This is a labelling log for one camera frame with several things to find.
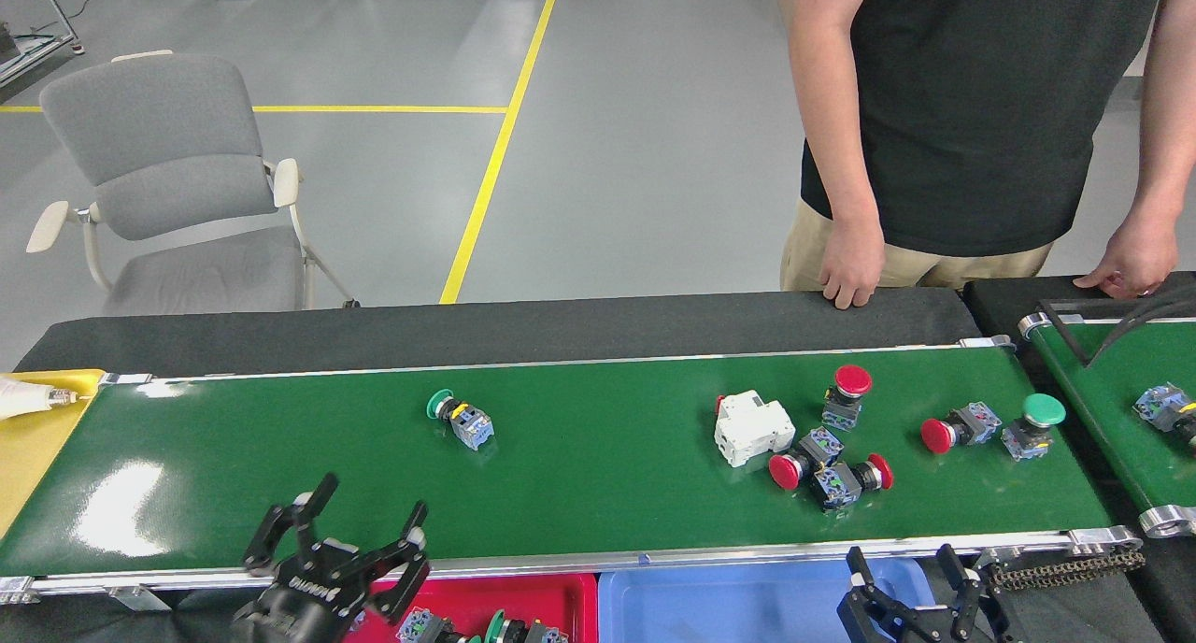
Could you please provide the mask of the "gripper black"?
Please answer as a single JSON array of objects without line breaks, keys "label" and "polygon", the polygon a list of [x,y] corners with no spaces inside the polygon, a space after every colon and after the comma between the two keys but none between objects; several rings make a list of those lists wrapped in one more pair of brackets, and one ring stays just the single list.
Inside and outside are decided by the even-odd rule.
[{"label": "gripper black", "polygon": [[[266,512],[243,555],[243,569],[264,578],[266,569],[277,567],[269,587],[236,612],[232,642],[340,642],[364,607],[389,624],[405,616],[431,575],[422,529],[428,506],[417,501],[399,539],[364,553],[346,541],[315,538],[315,520],[338,485],[329,472],[312,492]],[[275,550],[288,531],[295,532],[295,555],[277,564]],[[399,578],[391,588],[364,598],[366,588],[396,569]]]},{"label": "gripper black", "polygon": [[[1014,642],[1012,610],[1003,590],[969,569],[948,544],[935,559],[954,592],[951,606],[908,607],[875,587],[862,549],[846,557],[852,588],[837,606],[840,621],[852,642]],[[975,629],[975,616],[990,623],[990,635]]]}]

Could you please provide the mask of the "person's right hand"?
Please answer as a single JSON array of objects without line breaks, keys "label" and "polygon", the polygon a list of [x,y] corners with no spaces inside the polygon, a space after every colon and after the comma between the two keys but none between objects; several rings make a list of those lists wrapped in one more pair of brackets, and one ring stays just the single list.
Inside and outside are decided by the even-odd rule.
[{"label": "person's right hand", "polygon": [[837,310],[867,306],[880,284],[885,261],[878,218],[834,219],[820,261],[820,293]]}]

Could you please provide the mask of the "person's left hand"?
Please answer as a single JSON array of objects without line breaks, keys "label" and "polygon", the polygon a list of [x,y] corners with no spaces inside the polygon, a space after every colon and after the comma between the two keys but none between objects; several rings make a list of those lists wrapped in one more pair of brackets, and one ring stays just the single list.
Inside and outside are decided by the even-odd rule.
[{"label": "person's left hand", "polygon": [[1074,278],[1073,284],[1096,288],[1119,301],[1151,295],[1177,265],[1176,226],[1177,218],[1170,214],[1129,213],[1093,271]]}]

